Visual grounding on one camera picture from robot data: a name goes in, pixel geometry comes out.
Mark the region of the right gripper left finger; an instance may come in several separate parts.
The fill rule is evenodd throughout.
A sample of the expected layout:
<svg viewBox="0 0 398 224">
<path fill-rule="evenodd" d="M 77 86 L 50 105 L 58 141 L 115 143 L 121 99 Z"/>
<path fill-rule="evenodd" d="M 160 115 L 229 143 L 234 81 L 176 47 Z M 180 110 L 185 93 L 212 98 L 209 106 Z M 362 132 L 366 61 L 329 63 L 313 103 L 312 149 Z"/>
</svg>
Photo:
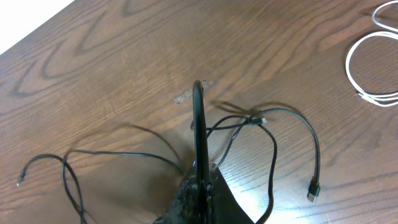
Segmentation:
<svg viewBox="0 0 398 224">
<path fill-rule="evenodd" d="M 153 224 L 199 224 L 203 223 L 203 215 L 199 207 L 199 183 L 196 167 L 184 173 L 179 189 L 169 208 L 156 218 Z"/>
</svg>

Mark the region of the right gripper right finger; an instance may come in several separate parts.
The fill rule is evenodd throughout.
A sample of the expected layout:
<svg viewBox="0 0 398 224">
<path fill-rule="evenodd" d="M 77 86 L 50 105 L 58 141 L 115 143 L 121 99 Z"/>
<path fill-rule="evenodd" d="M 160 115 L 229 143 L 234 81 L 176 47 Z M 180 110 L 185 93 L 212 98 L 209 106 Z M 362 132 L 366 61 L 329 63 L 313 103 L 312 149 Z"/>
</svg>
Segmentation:
<svg viewBox="0 0 398 224">
<path fill-rule="evenodd" d="M 254 222 L 236 201 L 220 168 L 214 163 L 209 163 L 207 169 L 203 222 L 206 224 L 253 224 Z"/>
</svg>

